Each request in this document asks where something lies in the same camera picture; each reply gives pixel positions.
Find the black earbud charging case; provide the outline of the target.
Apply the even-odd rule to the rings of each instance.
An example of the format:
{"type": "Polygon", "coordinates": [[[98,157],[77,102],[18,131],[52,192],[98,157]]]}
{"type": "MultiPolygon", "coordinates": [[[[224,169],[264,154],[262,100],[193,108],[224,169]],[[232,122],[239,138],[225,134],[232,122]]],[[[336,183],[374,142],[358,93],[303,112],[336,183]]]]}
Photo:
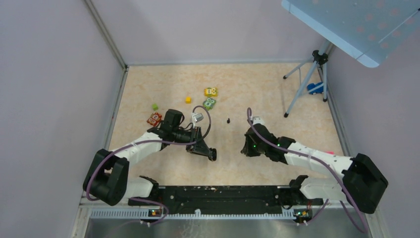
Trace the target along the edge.
{"type": "Polygon", "coordinates": [[[215,148],[211,148],[211,155],[209,156],[209,160],[214,162],[217,160],[217,150],[215,148]]]}

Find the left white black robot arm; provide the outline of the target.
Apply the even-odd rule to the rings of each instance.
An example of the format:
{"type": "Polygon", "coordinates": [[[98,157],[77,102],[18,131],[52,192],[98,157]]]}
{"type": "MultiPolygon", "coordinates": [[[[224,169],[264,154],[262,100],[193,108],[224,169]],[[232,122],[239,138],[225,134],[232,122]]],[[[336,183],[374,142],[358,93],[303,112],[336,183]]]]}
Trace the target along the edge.
{"type": "Polygon", "coordinates": [[[185,146],[188,153],[215,161],[217,150],[207,146],[204,141],[206,134],[196,126],[202,114],[192,112],[191,116],[192,128],[186,129],[180,126],[185,117],[178,110],[169,109],[164,117],[152,115],[159,121],[136,140],[112,151],[97,151],[83,183],[86,198],[110,206],[131,198],[140,198],[147,205],[155,204],[159,197],[156,182],[147,177],[129,181],[129,167],[168,145],[185,146]]]}

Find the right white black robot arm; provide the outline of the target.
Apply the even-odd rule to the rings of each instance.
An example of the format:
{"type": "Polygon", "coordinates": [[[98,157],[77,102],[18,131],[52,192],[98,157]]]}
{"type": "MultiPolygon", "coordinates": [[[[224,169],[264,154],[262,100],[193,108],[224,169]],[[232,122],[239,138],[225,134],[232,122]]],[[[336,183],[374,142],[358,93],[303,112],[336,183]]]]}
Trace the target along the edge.
{"type": "Polygon", "coordinates": [[[242,154],[265,155],[274,162],[303,167],[323,174],[325,178],[307,177],[290,191],[296,204],[309,199],[347,201],[367,214],[373,214],[389,183],[373,160],[365,154],[338,156],[319,151],[295,139],[276,137],[257,123],[245,133],[242,154]]]}

